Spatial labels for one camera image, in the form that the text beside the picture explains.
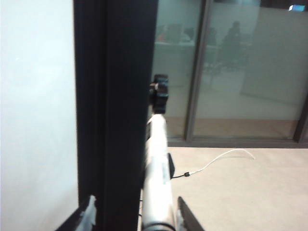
black bracket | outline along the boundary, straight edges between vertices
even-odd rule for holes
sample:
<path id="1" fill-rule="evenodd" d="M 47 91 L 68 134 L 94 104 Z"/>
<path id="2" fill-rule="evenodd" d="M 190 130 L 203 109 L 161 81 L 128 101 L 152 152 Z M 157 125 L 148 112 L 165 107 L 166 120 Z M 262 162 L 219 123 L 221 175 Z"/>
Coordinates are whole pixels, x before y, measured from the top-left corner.
<path id="1" fill-rule="evenodd" d="M 166 113 L 168 97 L 168 76 L 155 75 L 154 82 L 150 84 L 150 105 L 154 114 Z"/>

glass wall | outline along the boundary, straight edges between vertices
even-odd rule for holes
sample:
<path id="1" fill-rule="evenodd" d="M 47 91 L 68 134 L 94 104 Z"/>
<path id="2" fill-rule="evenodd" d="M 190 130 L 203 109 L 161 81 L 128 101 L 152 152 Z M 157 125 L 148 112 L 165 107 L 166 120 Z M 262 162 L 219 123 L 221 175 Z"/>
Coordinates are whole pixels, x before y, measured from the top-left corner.
<path id="1" fill-rule="evenodd" d="M 193 71 L 201 0 L 160 0 L 153 72 L 168 74 L 168 135 L 182 137 Z"/>
<path id="2" fill-rule="evenodd" d="M 293 138 L 308 93 L 304 9 L 289 0 L 212 2 L 195 137 Z"/>

power cord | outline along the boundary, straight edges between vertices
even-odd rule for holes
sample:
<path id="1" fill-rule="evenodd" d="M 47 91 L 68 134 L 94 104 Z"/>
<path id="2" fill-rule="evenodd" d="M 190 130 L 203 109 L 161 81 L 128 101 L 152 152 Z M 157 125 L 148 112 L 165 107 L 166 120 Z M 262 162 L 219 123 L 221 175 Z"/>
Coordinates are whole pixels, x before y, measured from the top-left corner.
<path id="1" fill-rule="evenodd" d="M 225 154 L 228 154 L 228 153 L 231 153 L 231 152 L 234 152 L 234 151 L 244 151 L 246 152 L 247 154 L 249 154 L 253 159 L 255 159 L 255 157 L 247 150 L 243 149 L 243 148 L 236 148 L 236 149 L 232 149 L 232 150 L 229 150 L 227 152 L 224 152 L 223 154 L 220 154 L 219 156 L 217 156 L 215 159 L 213 159 L 210 163 L 208 163 L 207 165 L 205 165 L 203 168 L 197 170 L 197 171 L 193 171 L 193 172 L 185 172 L 183 175 L 179 175 L 179 176 L 175 176 L 173 178 L 180 178 L 180 177 L 189 177 L 191 176 L 192 174 L 195 174 L 197 172 L 201 172 L 203 171 L 204 169 L 206 169 L 210 164 L 214 163 L 217 159 L 219 159 L 220 157 L 224 156 Z"/>

person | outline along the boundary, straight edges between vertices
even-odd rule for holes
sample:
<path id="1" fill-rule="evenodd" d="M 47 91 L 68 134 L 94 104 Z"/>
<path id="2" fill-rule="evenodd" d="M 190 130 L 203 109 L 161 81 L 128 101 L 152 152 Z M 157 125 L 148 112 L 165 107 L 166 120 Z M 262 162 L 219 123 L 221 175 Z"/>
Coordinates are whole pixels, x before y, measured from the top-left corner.
<path id="1" fill-rule="evenodd" d="M 227 68 L 234 68 L 239 62 L 241 49 L 240 22 L 233 22 L 222 43 L 222 62 Z"/>

floor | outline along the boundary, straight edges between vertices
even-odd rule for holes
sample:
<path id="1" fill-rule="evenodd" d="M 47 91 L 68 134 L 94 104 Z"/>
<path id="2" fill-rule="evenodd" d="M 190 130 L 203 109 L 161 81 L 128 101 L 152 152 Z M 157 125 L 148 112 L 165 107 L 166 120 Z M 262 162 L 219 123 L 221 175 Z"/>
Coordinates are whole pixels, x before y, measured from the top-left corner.
<path id="1" fill-rule="evenodd" d="M 169 148 L 175 175 L 197 170 L 221 148 Z M 236 151 L 188 178 L 172 180 L 206 231 L 308 230 L 308 149 Z"/>

